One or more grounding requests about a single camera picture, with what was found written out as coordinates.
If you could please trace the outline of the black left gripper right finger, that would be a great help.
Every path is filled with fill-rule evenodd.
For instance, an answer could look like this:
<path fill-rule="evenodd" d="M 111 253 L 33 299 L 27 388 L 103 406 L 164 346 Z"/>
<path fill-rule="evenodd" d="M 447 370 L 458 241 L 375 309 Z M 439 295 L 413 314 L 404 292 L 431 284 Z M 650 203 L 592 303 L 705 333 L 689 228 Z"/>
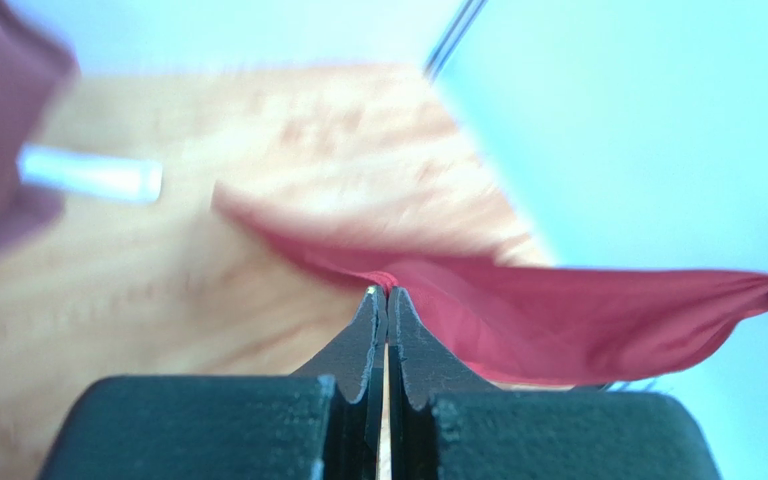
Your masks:
<path fill-rule="evenodd" d="M 508 391 L 422 324 L 408 292 L 387 304 L 397 479 L 716 479 L 702 432 L 657 393 Z"/>

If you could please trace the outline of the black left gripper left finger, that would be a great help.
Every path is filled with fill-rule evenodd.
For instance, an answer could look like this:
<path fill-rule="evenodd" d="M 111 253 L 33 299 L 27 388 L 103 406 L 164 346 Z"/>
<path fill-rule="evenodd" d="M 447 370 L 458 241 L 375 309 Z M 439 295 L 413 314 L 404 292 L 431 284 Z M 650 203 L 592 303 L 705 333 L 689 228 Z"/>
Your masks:
<path fill-rule="evenodd" d="M 120 375 L 71 407 L 43 479 L 373 479 L 383 289 L 286 376 Z"/>

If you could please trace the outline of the red cloth napkin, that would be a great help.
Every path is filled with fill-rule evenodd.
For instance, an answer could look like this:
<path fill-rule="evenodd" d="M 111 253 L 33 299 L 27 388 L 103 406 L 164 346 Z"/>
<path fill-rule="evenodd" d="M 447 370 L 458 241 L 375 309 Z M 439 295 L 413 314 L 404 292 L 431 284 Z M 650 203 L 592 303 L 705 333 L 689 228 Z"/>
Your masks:
<path fill-rule="evenodd" d="M 768 312 L 768 274 L 509 265 L 483 225 L 405 200 L 290 207 L 224 185 L 214 209 L 320 279 L 405 289 L 423 325 L 480 376 L 589 385 L 694 367 Z"/>

